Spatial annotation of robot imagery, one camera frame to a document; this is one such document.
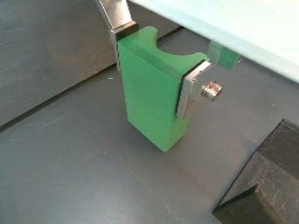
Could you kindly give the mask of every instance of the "gray surface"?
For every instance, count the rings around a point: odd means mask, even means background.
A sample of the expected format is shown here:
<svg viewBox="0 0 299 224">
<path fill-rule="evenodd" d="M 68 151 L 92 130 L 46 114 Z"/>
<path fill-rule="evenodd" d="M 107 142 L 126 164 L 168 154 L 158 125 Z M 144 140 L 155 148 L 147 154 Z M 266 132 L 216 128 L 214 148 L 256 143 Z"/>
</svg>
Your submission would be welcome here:
<svg viewBox="0 0 299 224">
<path fill-rule="evenodd" d="M 208 41 L 182 30 L 162 45 L 192 53 Z M 0 223 L 219 224 L 211 209 L 248 156 L 285 117 L 299 123 L 290 80 L 243 59 L 219 83 L 167 153 L 127 122 L 115 67 L 6 129 Z"/>
<path fill-rule="evenodd" d="M 178 27 L 130 6 L 142 26 Z M 114 63 L 95 0 L 0 1 L 0 126 Z"/>
</svg>

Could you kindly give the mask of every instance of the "green plastic holder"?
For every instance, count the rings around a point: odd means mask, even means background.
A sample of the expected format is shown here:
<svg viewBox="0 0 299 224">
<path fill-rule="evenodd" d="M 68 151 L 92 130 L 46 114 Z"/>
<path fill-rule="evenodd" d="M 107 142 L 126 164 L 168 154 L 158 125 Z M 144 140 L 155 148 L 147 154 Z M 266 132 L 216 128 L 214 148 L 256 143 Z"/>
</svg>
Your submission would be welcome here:
<svg viewBox="0 0 299 224">
<path fill-rule="evenodd" d="M 183 76 L 203 60 L 203 53 L 171 55 L 156 47 L 154 27 L 118 41 L 126 92 L 127 119 L 162 151 L 183 137 L 190 119 L 176 116 Z"/>
</svg>

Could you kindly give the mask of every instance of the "bolt head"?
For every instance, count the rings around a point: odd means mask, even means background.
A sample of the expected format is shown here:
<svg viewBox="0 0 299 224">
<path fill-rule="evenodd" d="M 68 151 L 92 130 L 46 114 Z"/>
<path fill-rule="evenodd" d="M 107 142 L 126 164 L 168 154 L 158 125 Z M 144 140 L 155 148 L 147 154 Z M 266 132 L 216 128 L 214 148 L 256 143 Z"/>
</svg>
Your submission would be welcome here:
<svg viewBox="0 0 299 224">
<path fill-rule="evenodd" d="M 208 83 L 202 87 L 200 95 L 207 97 L 211 101 L 215 101 L 220 95 L 222 86 L 216 83 L 216 81 Z"/>
</svg>

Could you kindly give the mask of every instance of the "metal bracket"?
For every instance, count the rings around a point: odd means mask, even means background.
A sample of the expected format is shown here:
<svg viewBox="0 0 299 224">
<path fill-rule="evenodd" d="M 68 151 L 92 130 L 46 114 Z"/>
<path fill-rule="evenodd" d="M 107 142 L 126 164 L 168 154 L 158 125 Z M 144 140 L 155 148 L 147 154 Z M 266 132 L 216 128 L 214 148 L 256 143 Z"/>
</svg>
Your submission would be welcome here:
<svg viewBox="0 0 299 224">
<path fill-rule="evenodd" d="M 182 94 L 178 103 L 176 115 L 184 119 L 192 114 L 198 108 L 199 100 L 207 97 L 215 101 L 222 92 L 222 86 L 214 80 L 218 74 L 212 72 L 216 63 L 210 63 L 204 60 L 196 68 L 184 76 L 182 82 Z"/>
<path fill-rule="evenodd" d="M 96 0 L 96 3 L 110 30 L 110 37 L 116 54 L 116 67 L 118 71 L 120 71 L 118 41 L 138 32 L 139 25 L 131 18 L 127 0 Z"/>
</svg>

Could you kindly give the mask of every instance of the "dark gray floor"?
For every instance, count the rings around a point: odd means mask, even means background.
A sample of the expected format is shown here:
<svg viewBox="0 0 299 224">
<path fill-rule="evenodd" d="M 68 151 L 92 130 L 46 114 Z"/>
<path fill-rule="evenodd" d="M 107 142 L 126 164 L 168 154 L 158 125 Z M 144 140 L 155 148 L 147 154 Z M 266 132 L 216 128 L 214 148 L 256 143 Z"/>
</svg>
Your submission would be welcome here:
<svg viewBox="0 0 299 224">
<path fill-rule="evenodd" d="M 206 51 L 180 30 L 168 53 Z M 247 59 L 202 101 L 183 140 L 162 153 L 127 122 L 111 67 L 0 133 L 2 224 L 216 224 L 211 215 L 248 156 L 283 118 L 299 123 L 299 87 Z"/>
</svg>

